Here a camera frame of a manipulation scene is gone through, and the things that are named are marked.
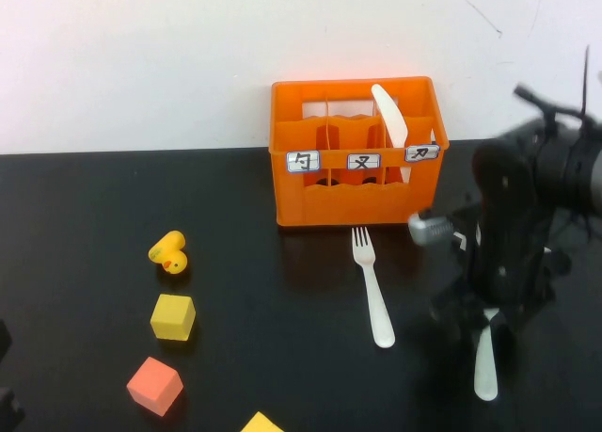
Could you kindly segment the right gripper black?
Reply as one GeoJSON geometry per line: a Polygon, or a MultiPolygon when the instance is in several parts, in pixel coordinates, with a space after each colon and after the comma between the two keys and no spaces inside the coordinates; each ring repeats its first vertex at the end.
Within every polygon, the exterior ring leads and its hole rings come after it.
{"type": "Polygon", "coordinates": [[[553,279],[570,272],[562,250],[546,251],[555,210],[535,205],[520,210],[471,205],[451,214],[466,239],[463,273],[432,296],[430,314],[449,337],[476,344],[485,327],[484,308],[494,317],[497,344],[513,345],[531,311],[553,297],[553,279]]]}

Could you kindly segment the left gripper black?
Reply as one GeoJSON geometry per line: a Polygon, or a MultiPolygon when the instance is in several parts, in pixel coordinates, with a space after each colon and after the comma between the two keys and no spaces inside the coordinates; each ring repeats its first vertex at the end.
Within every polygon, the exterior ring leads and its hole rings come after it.
{"type": "MultiPolygon", "coordinates": [[[[12,338],[6,322],[0,319],[0,358],[3,358],[12,345],[12,338]]],[[[20,406],[14,391],[2,387],[0,393],[0,431],[13,432],[24,419],[24,410],[20,406]]]]}

